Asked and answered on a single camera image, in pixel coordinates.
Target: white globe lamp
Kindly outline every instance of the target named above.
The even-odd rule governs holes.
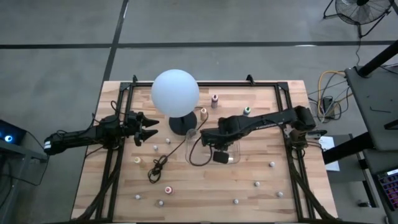
[[[170,117],[169,125],[175,134],[186,135],[196,128],[193,110],[199,100],[199,86],[188,72],[171,69],[161,73],[152,85],[151,95],[155,107]]]

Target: wooden tabletop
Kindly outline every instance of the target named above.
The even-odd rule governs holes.
[[[309,107],[304,82],[288,83],[293,106]],[[117,100],[119,84],[120,82],[104,83],[97,119],[114,114],[110,102]],[[210,107],[211,95],[214,94],[219,97],[215,110]],[[148,128],[158,129],[159,132],[141,147],[134,144],[133,138],[126,140],[114,222],[297,221],[284,141],[279,128],[253,131],[242,138],[239,142],[241,158],[237,164],[191,166],[185,159],[187,147],[183,144],[169,157],[161,180],[151,184],[147,173],[154,166],[152,161],[171,152],[183,141],[183,137],[171,132],[168,118],[155,109],[149,87],[134,88],[131,106],[132,110],[142,111],[148,118],[159,120],[159,124]],[[219,117],[242,114],[246,106],[252,108],[250,116],[277,111],[275,92],[270,87],[201,87],[198,106],[205,107],[209,112],[209,119],[202,128],[214,128]],[[195,113],[200,124],[199,111]],[[171,140],[171,144],[165,142],[166,138]],[[157,152],[153,150],[154,145],[159,147]],[[90,146],[88,153],[96,148],[97,145]],[[139,164],[135,164],[135,157],[140,157],[144,165],[140,167]],[[105,158],[106,150],[102,149],[86,159],[72,218],[82,214],[98,193]],[[304,159],[311,191],[327,211],[336,217],[321,150],[311,146],[306,148]],[[269,167],[270,162],[275,162],[275,167]],[[255,181],[260,182],[259,187],[254,186]],[[165,193],[166,186],[173,188],[172,195]],[[283,197],[278,198],[277,192],[283,192]],[[307,217],[304,196],[300,193]],[[136,194],[142,198],[136,200]],[[104,204],[105,214],[108,211],[108,199],[109,197]],[[234,204],[234,199],[238,199],[239,203]],[[158,200],[164,201],[163,207],[156,205]]]

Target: concrete floor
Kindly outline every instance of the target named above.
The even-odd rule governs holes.
[[[327,4],[328,0],[131,0],[120,43],[357,40],[354,26],[339,18],[322,20]],[[111,44],[121,6],[122,0],[0,0],[0,44]],[[396,40],[397,19],[393,11],[363,40]],[[386,47],[362,46],[360,65]],[[317,89],[321,72],[354,66],[356,49],[341,45],[118,49],[109,79],[130,80],[135,74],[139,80],[153,80],[164,70],[179,68],[197,80],[243,80],[247,74],[256,80],[304,80],[311,92]],[[40,140],[58,129],[87,127],[108,56],[109,49],[0,49],[0,119],[28,129]],[[395,57],[389,63],[397,62]],[[332,83],[341,80],[336,77]],[[337,96],[345,88],[338,85],[327,94]],[[339,121],[320,128],[354,136],[366,131],[354,98]],[[71,149],[51,157],[42,184],[23,187],[14,214],[17,223],[69,219],[84,153]],[[378,216],[345,212],[363,196],[347,197],[347,192],[356,191],[353,188],[357,187],[332,184],[340,218],[360,221],[365,216],[369,222],[382,223],[382,212],[376,212]]]

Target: electric fan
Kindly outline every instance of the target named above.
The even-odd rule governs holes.
[[[331,0],[323,18],[338,16],[342,21],[358,26],[359,38],[368,35],[373,28],[390,13],[391,5],[394,1],[391,0],[335,0],[336,14],[326,15],[326,11],[334,0]],[[369,24],[378,20],[367,33],[362,35],[361,25]]]

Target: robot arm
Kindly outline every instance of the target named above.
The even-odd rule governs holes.
[[[234,141],[247,136],[252,131],[283,124],[290,124],[298,131],[309,131],[316,126],[310,110],[303,106],[297,106],[293,109],[255,117],[241,115],[220,118],[218,128],[200,131],[201,143],[203,146],[210,146],[219,151],[227,151],[228,146],[232,145]]]
[[[157,133],[157,130],[145,130],[142,127],[150,127],[157,123],[159,121],[146,118],[143,112],[130,111],[127,121],[123,124],[118,116],[107,116],[101,119],[97,126],[90,126],[83,131],[69,133],[58,131],[51,134],[45,139],[44,152],[52,156],[68,148],[92,144],[102,144],[105,149],[116,149],[119,147],[120,140],[129,136],[134,136],[134,142],[140,146],[141,141]]]

